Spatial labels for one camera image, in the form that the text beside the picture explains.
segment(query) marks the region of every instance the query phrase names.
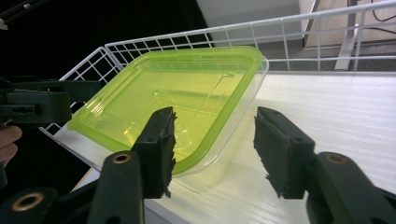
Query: white wire basket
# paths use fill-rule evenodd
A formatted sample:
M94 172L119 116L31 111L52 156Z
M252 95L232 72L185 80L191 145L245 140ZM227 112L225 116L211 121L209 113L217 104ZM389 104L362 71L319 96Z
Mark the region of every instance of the white wire basket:
M396 32L396 20L367 21L375 12L390 8L396 8L396 1L108 43L92 52L61 80L100 80L106 84L123 67L146 52L240 45L254 46L262 51L270 64L268 74L315 72L331 75L342 71L342 74L396 75L396 51L372 52L373 46L389 49L387 45L393 43L396 36L393 34ZM353 18L353 22L347 23L348 17ZM325 21L334 22L329 26ZM290 29L302 23L310 24L311 28L298 32ZM381 34L381 39L367 40L373 33ZM338 63L344 67L337 68ZM368 65L376 63L389 66L378 68ZM82 105L72 103L72 112ZM53 136L63 126L52 123L40 130L56 141Z

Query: plastic container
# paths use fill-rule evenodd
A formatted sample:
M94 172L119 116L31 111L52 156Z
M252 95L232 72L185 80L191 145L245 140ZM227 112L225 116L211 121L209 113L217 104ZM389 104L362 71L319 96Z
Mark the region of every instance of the plastic container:
M262 61L252 47L148 52L79 109L67 128L113 152L129 150L151 114L172 106L177 114L173 174L181 174L220 154L216 148L207 157Z

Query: finger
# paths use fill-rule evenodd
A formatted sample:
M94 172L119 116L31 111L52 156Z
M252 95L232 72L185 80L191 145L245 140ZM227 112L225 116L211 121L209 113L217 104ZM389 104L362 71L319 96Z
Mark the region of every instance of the finger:
M12 125L0 129L0 148L17 141L21 136L22 130L18 126Z
M0 148L0 162L9 162L18 152L17 145L11 143L5 147Z

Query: black background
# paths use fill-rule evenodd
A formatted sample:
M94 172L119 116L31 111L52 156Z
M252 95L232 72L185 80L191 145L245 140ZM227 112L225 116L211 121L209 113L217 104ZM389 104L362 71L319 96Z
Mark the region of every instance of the black background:
M2 0L0 13L22 1ZM0 76L59 79L105 43L206 28L195 0L50 0L0 30ZM20 125L0 202L30 187L69 192L89 167L37 128Z

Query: translucent green lid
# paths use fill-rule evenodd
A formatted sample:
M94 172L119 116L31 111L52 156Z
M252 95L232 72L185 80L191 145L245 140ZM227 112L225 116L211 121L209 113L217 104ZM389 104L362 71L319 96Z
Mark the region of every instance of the translucent green lid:
M252 47L148 52L97 92L67 128L111 151L129 150L151 114L172 106L173 174L180 174L210 150L262 60Z

